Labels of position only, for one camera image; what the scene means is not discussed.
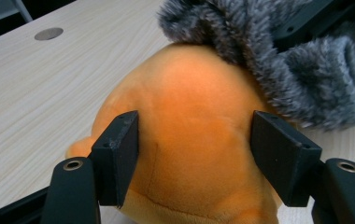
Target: dark floor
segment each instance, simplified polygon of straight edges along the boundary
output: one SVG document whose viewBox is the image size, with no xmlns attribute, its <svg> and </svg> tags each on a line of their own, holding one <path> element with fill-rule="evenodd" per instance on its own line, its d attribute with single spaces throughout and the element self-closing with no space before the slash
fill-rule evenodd
<svg viewBox="0 0 355 224">
<path fill-rule="evenodd" d="M 34 20 L 74 1 L 75 0 L 22 0 Z M 0 35 L 24 24 L 25 21 L 19 13 L 6 17 L 0 20 Z"/>
</svg>

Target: gray furry plush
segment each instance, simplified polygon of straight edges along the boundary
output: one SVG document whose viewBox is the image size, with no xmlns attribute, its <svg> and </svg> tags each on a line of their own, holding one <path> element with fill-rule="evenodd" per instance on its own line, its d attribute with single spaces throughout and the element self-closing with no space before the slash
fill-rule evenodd
<svg viewBox="0 0 355 224">
<path fill-rule="evenodd" d="M 271 32 L 311 0 L 169 0 L 159 22 L 174 42 L 212 45 L 251 70 L 278 113 L 305 127 L 355 125 L 355 21 L 282 53 Z"/>
</svg>

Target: table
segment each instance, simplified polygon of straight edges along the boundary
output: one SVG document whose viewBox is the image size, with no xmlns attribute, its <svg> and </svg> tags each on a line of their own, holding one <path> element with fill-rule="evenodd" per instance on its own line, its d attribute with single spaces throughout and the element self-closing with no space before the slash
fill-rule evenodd
<svg viewBox="0 0 355 224">
<path fill-rule="evenodd" d="M 50 183 L 70 144 L 88 135 L 119 81 L 168 44 L 158 28 L 162 0 L 78 0 L 0 36 L 0 207 Z M 46 41 L 48 28 L 64 32 Z M 323 159 L 355 161 L 355 128 L 305 131 Z M 279 211 L 280 223 L 312 223 L 310 208 Z M 101 209 L 103 223 L 133 223 Z"/>
</svg>

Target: orange fabric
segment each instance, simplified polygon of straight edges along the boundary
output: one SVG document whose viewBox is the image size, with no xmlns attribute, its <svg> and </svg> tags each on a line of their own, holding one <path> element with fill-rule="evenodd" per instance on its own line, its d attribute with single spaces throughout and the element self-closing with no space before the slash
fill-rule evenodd
<svg viewBox="0 0 355 224">
<path fill-rule="evenodd" d="M 86 156 L 119 114 L 139 112 L 139 158 L 121 211 L 139 223 L 277 223 L 279 199 L 249 149 L 254 110 L 272 111 L 248 70 L 204 46 L 171 45 L 102 105 Z"/>
</svg>

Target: plush toy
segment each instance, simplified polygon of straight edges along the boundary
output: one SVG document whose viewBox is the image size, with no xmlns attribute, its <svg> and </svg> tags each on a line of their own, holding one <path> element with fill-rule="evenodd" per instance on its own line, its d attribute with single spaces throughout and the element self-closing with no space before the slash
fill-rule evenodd
<svg viewBox="0 0 355 224">
<path fill-rule="evenodd" d="M 250 153 L 253 111 L 323 129 L 355 124 L 355 21 L 273 47 L 273 29 L 310 2 L 166 1 L 160 24 L 180 44 L 126 76 L 66 156 L 88 156 L 116 116 L 137 110 L 124 214 L 151 224 L 277 223 L 280 199 Z"/>
<path fill-rule="evenodd" d="M 138 223 L 277 223 L 279 198 L 249 148 L 254 110 L 273 111 L 247 69 L 210 47 L 171 45 L 106 98 L 88 156 L 119 114 L 138 110 L 139 158 L 121 211 Z"/>
</svg>

